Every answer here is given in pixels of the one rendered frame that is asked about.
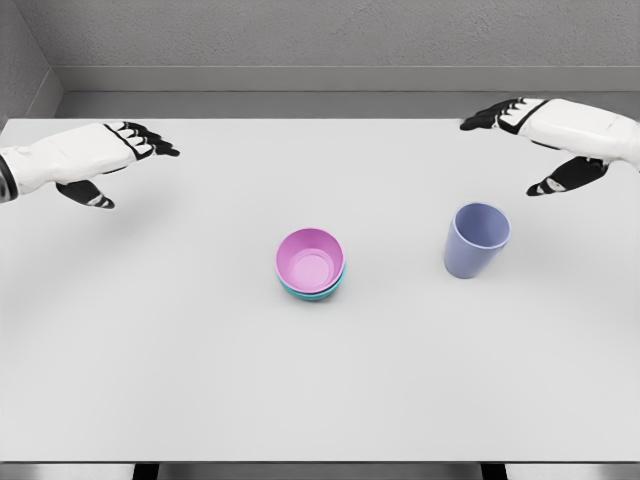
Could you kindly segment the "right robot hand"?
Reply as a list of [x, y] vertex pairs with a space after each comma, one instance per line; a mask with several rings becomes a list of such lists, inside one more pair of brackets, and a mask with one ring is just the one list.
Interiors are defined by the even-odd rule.
[[563, 98], [518, 97], [474, 113], [460, 129], [499, 129], [570, 153], [568, 161], [528, 188], [526, 195], [536, 197], [579, 189], [603, 178], [611, 164], [628, 164], [618, 159], [625, 117]]

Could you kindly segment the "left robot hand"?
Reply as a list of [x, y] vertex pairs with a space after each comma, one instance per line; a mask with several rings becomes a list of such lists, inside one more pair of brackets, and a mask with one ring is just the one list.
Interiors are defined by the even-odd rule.
[[34, 189], [53, 183], [68, 199], [89, 207], [112, 209], [114, 202], [92, 182], [151, 156], [180, 152], [146, 126], [131, 122], [91, 123], [48, 136], [31, 146], [37, 176]]

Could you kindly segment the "lavender blue cup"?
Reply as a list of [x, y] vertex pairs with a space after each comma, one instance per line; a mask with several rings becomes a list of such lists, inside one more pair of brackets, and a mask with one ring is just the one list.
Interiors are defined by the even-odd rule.
[[445, 242], [446, 270], [460, 279], [476, 277], [510, 236], [511, 223], [500, 209], [482, 202], [462, 205], [451, 220]]

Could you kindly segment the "pink bowl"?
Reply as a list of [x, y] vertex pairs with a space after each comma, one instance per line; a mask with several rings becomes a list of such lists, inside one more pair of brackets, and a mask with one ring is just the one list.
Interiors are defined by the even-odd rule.
[[331, 233], [302, 228], [286, 235], [275, 253], [278, 279], [287, 288], [304, 295], [329, 290], [342, 276], [346, 256]]

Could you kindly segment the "teal bowl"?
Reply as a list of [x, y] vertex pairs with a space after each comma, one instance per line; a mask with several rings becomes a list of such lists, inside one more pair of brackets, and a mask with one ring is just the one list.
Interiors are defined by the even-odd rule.
[[281, 286], [284, 288], [285, 291], [287, 291], [289, 294], [293, 295], [294, 297], [298, 298], [298, 299], [302, 299], [305, 301], [319, 301], [319, 300], [323, 300], [327, 297], [329, 297], [335, 290], [338, 289], [339, 285], [341, 284], [343, 278], [344, 278], [344, 273], [345, 273], [346, 269], [343, 269], [340, 273], [340, 275], [337, 277], [337, 279], [335, 280], [335, 282], [333, 284], [331, 284], [327, 289], [320, 291], [320, 292], [316, 292], [316, 293], [303, 293], [297, 290], [294, 290], [292, 288], [290, 288], [289, 286], [287, 286], [282, 280], [280, 280], [280, 284]]

